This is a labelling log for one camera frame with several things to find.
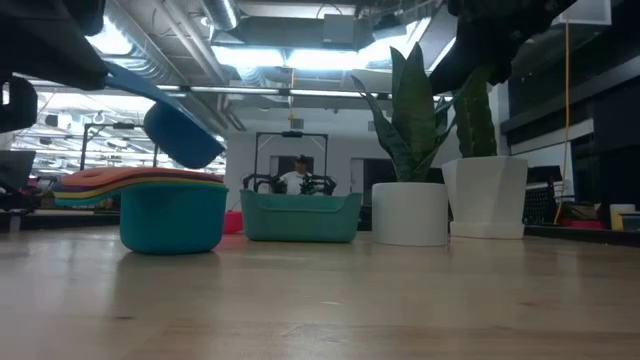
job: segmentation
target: table surface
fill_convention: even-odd
[[[117,228],[0,235],[2,359],[640,359],[640,250],[257,243],[128,252]]]

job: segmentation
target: person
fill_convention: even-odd
[[[280,180],[287,185],[287,195],[299,195],[300,185],[302,185],[305,176],[311,176],[307,172],[309,166],[309,159],[300,155],[295,159],[296,169],[295,171],[288,172],[280,177]]]

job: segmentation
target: red object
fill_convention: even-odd
[[[235,234],[242,231],[242,212],[229,211],[224,214],[224,234]]]
[[[604,229],[604,225],[599,220],[562,219],[562,226],[578,229]]]

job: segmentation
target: white pot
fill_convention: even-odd
[[[522,239],[527,160],[458,159],[442,166],[453,222],[451,236]]]
[[[373,185],[372,228],[377,242],[389,245],[442,246],[447,234],[447,190],[441,184]]]

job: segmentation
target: snake plant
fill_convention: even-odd
[[[456,111],[454,122],[458,125],[456,135],[462,157],[497,154],[496,134],[487,94],[487,80],[492,72],[491,66],[476,69],[453,100]]]
[[[355,76],[353,81],[373,112],[378,142],[393,161],[401,182],[424,182],[438,148],[447,138],[447,110],[451,103],[434,106],[429,78],[418,44],[409,56],[391,48],[393,63],[393,117],[389,121],[375,97]]]

